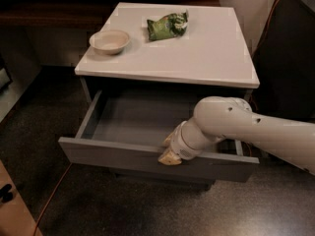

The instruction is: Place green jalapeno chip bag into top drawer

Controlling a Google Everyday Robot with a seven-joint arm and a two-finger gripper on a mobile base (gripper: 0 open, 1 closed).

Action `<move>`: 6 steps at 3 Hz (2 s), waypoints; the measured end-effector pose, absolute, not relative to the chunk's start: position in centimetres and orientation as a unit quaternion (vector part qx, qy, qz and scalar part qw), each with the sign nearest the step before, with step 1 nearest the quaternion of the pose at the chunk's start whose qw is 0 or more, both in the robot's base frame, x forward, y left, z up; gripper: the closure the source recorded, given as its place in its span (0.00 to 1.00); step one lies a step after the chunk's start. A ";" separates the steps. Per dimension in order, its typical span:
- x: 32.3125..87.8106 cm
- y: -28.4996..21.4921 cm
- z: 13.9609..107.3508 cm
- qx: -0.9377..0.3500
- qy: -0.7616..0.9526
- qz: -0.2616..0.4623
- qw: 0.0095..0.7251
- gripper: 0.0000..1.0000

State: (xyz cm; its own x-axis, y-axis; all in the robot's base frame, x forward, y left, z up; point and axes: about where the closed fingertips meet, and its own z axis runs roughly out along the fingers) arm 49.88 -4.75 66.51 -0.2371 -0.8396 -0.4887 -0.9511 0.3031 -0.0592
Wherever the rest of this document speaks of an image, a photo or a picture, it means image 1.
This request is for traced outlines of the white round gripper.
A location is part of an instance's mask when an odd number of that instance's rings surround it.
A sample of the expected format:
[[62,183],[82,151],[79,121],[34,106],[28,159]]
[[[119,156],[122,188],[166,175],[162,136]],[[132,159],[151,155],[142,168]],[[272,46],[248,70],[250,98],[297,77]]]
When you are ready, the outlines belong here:
[[183,121],[165,138],[162,144],[167,149],[158,161],[168,166],[179,165],[182,159],[191,160],[221,141],[221,137],[204,134],[195,119],[190,118]]

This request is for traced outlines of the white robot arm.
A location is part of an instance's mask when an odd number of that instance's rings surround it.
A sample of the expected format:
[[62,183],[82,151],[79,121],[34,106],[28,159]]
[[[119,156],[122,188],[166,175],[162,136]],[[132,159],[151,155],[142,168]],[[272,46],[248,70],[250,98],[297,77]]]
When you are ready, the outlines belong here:
[[192,117],[164,140],[164,165],[191,160],[223,140],[249,143],[310,174],[315,174],[315,124],[257,114],[241,98],[201,99]]

